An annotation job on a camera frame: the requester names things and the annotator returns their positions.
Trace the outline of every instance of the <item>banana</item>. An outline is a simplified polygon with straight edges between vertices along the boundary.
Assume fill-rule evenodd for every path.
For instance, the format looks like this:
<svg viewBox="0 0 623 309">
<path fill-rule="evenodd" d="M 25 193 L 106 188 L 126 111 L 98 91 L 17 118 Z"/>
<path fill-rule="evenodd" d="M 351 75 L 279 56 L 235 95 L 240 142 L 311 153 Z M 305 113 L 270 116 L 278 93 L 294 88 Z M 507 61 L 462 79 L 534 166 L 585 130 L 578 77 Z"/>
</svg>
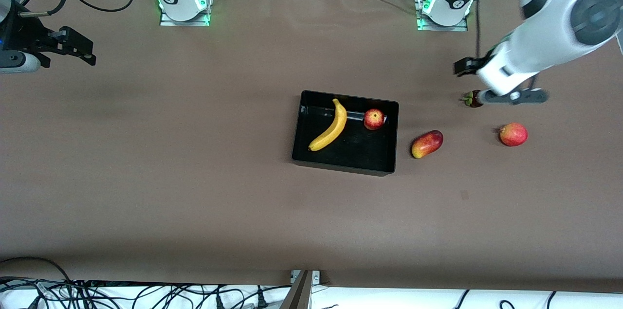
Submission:
<svg viewBox="0 0 623 309">
<path fill-rule="evenodd" d="M 310 151 L 318 151 L 319 149 L 323 149 L 327 147 L 330 143 L 333 142 L 342 130 L 344 130 L 344 126 L 347 124 L 347 110 L 341 105 L 338 99 L 334 98 L 333 103 L 335 104 L 335 116 L 333 118 L 333 123 L 331 126 L 325 130 L 318 138 L 315 138 L 309 145 Z"/>
</svg>

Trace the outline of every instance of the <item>black square tray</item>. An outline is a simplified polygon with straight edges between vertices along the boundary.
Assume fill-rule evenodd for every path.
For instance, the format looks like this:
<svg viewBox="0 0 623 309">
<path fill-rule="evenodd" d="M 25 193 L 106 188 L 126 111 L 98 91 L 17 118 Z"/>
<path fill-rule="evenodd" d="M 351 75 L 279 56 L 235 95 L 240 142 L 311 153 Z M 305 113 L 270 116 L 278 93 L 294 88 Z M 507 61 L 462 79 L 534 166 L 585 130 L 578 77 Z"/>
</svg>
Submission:
<svg viewBox="0 0 623 309">
<path fill-rule="evenodd" d="M 340 136 L 320 151 L 309 144 L 333 122 L 337 98 L 347 109 L 348 119 Z M 385 124 L 377 130 L 363 125 L 368 109 L 380 109 Z M 292 160 L 298 165 L 385 176 L 396 170 L 398 102 L 305 90 L 301 93 Z"/>
</svg>

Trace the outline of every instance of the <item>brown table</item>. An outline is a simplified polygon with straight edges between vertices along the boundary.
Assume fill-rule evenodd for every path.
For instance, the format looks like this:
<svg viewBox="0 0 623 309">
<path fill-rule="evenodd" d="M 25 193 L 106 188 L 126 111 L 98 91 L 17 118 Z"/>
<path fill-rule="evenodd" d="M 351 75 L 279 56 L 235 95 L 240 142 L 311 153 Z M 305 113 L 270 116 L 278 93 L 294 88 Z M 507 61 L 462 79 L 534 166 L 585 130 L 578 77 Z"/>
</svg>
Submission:
<svg viewBox="0 0 623 309">
<path fill-rule="evenodd" d="M 484 48 L 521 22 L 518 0 L 481 14 Z M 216 0 L 206 28 L 159 27 L 153 0 L 116 14 L 69 0 L 44 21 L 91 38 L 98 61 L 53 55 L 0 78 L 3 257 L 107 280 L 277 283 L 310 268 L 347 286 L 623 285 L 615 41 L 543 72 L 544 105 L 469 109 L 458 98 L 482 85 L 452 63 L 474 54 L 473 20 L 419 32 L 412 0 Z M 396 172 L 294 165 L 302 90 L 398 101 Z M 521 147 L 492 134 L 512 121 L 530 131 Z M 432 129 L 443 147 L 412 159 Z"/>
</svg>

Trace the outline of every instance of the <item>red apple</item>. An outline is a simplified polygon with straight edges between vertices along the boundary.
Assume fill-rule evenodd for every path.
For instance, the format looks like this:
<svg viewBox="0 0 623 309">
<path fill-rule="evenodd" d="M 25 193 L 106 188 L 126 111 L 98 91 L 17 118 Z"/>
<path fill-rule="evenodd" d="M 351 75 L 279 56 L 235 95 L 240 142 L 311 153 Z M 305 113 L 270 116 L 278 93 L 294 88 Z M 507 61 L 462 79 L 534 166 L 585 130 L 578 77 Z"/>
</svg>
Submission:
<svg viewBox="0 0 623 309">
<path fill-rule="evenodd" d="M 411 154 L 415 158 L 422 158 L 438 150 L 441 144 L 443 144 L 443 134 L 439 130 L 429 131 L 413 141 Z"/>
<path fill-rule="evenodd" d="M 363 115 L 363 125 L 369 130 L 376 130 L 385 123 L 385 116 L 380 110 L 373 108 L 368 109 Z"/>
<path fill-rule="evenodd" d="M 528 139 L 528 130 L 519 123 L 510 123 L 500 129 L 500 140 L 507 146 L 519 146 Z"/>
</svg>

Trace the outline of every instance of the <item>white floor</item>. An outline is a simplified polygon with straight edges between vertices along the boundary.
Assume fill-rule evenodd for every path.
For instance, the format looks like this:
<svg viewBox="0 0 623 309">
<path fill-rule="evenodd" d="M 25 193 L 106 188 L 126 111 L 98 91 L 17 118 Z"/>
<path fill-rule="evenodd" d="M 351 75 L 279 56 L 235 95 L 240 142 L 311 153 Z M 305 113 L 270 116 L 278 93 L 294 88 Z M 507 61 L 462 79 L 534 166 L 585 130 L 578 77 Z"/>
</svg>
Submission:
<svg viewBox="0 0 623 309">
<path fill-rule="evenodd" d="M 214 286 L 204 286 L 206 292 L 215 289 Z M 133 298 L 137 296 L 144 287 L 113 287 L 100 288 L 99 291 L 107 296 L 120 296 Z M 194 291 L 201 291 L 199 286 L 191 287 Z M 241 289 L 245 295 L 251 295 L 257 290 L 256 286 L 227 286 L 227 289 Z M 145 293 L 150 293 L 155 289 L 149 289 Z M 135 309 L 152 309 L 154 304 L 160 300 L 170 287 L 140 298 L 136 302 Z M 277 289 L 264 293 L 268 303 L 283 300 L 288 289 Z M 405 289 L 352 289 L 340 287 L 313 288 L 311 297 L 311 309 L 453 309 L 463 293 L 463 290 L 405 290 Z M 499 309 L 501 300 L 510 301 L 516 309 L 545 309 L 547 298 L 551 292 L 547 291 L 470 291 L 465 297 L 461 309 Z M 24 309 L 27 308 L 35 296 L 35 290 L 12 290 L 0 293 L 0 307 L 2 309 Z M 200 302 L 201 295 L 185 293 L 188 299 L 177 297 L 170 305 L 170 309 L 194 309 Z M 238 303 L 242 295 L 237 292 L 225 293 L 221 296 L 225 309 L 233 309 L 233 305 Z M 120 309 L 131 309 L 132 300 L 115 300 Z M 156 307 L 162 308 L 164 302 Z M 257 304 L 257 297 L 251 298 L 248 303 Z M 39 304 L 40 309 L 44 309 L 43 302 Z M 203 309 L 215 309 L 216 296 L 210 296 L 205 301 Z M 621 309 L 623 308 L 623 294 L 607 293 L 574 293 L 558 292 L 551 301 L 550 309 Z M 62 305 L 50 304 L 50 309 L 63 309 Z"/>
</svg>

